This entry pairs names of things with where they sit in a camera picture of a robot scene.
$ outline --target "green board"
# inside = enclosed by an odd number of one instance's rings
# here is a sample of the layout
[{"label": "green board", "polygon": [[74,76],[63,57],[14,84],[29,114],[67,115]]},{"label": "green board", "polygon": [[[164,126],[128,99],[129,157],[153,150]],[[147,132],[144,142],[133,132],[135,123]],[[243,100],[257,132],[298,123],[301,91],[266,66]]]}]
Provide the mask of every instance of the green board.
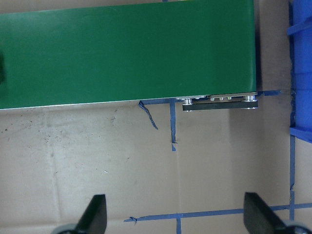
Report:
[{"label": "green board", "polygon": [[0,15],[0,109],[255,90],[252,0]]}]

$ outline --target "blue tape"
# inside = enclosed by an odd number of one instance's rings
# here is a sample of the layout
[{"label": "blue tape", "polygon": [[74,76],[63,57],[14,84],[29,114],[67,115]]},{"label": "blue tape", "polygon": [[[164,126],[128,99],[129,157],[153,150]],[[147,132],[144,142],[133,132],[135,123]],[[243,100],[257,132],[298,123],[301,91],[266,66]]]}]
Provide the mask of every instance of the blue tape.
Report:
[{"label": "blue tape", "polygon": [[312,28],[312,17],[307,18],[304,22],[295,24],[287,30],[289,36],[299,33],[303,30]]},{"label": "blue tape", "polygon": [[281,95],[281,90],[267,90],[267,91],[258,91],[258,97],[259,96],[278,96]]},{"label": "blue tape", "polygon": [[296,136],[300,140],[312,143],[312,130],[300,127],[292,127],[291,135]]},{"label": "blue tape", "polygon": [[303,203],[303,204],[296,204],[294,206],[295,209],[306,209],[306,208],[312,208],[312,203]]},{"label": "blue tape", "polygon": [[157,126],[156,126],[156,124],[152,118],[150,111],[145,107],[144,103],[142,101],[140,101],[138,103],[138,106],[147,113],[148,117],[150,118],[152,125],[154,126],[154,128],[156,128],[158,130],[158,128],[157,128]]},{"label": "blue tape", "polygon": [[[289,205],[271,206],[273,211],[288,210]],[[159,214],[150,215],[140,218],[136,218],[136,221],[149,221],[149,220],[163,220],[163,219],[178,219],[178,218],[191,218],[191,217],[204,217],[204,216],[216,216],[216,215],[235,215],[243,214],[244,209],[232,209],[232,210],[220,210],[220,211],[204,211],[193,213],[179,213],[179,214]],[[126,219],[124,222],[133,222],[133,217]]]},{"label": "blue tape", "polygon": [[295,210],[295,194],[294,194],[294,183],[295,183],[295,136],[291,135],[290,138],[290,201],[289,201],[289,219],[294,220]]},{"label": "blue tape", "polygon": [[176,219],[176,234],[182,234],[181,219]]},{"label": "blue tape", "polygon": [[170,127],[171,127],[171,143],[172,143],[172,151],[175,152],[176,148],[174,144],[176,142],[176,99],[170,100]]}]

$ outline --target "blue container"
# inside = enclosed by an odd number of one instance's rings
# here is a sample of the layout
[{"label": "blue container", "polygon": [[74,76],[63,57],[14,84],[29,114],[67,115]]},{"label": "blue container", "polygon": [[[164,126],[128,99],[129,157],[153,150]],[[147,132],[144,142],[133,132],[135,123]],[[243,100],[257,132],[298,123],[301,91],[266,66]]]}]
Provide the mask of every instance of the blue container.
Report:
[{"label": "blue container", "polygon": [[295,126],[291,134],[312,143],[312,0],[293,1],[293,86],[295,88]]}]

